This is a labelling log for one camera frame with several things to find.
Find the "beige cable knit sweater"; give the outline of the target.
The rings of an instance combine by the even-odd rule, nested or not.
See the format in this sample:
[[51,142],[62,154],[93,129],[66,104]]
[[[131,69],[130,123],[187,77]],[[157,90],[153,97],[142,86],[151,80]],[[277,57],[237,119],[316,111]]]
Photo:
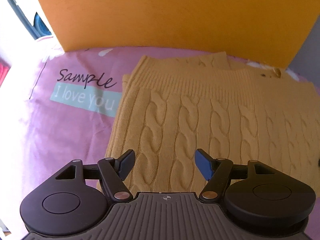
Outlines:
[[198,148],[236,164],[258,160],[318,192],[319,95],[310,82],[225,53],[142,57],[123,77],[106,156],[135,151],[132,193],[200,192]]

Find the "orange headboard panel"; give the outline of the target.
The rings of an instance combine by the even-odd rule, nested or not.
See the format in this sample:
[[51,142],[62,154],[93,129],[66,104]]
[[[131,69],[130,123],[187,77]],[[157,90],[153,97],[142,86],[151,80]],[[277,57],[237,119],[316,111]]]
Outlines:
[[39,0],[65,51],[170,47],[286,68],[319,17],[319,0]]

